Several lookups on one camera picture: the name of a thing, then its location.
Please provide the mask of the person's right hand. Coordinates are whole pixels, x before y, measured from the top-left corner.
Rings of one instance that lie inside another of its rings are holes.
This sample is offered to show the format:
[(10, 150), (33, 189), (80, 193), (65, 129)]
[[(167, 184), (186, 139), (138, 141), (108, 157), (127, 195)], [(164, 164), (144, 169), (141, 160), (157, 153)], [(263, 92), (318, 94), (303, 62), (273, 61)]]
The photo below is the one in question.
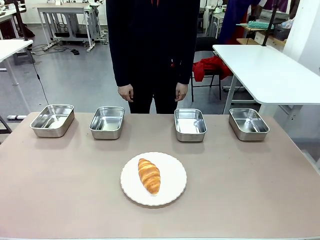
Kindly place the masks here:
[(134, 98), (134, 89), (131, 84), (119, 86), (118, 94), (127, 102), (132, 103)]

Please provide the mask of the person's left hand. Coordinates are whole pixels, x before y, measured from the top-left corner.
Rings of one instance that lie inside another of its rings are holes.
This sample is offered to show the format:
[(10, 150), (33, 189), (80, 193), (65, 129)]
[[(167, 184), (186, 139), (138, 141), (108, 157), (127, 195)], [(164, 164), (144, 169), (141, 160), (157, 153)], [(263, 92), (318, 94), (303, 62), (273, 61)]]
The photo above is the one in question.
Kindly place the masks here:
[(175, 88), (175, 101), (179, 102), (182, 101), (187, 93), (188, 93), (188, 85), (187, 84), (182, 84), (182, 83), (177, 83), (176, 88)]

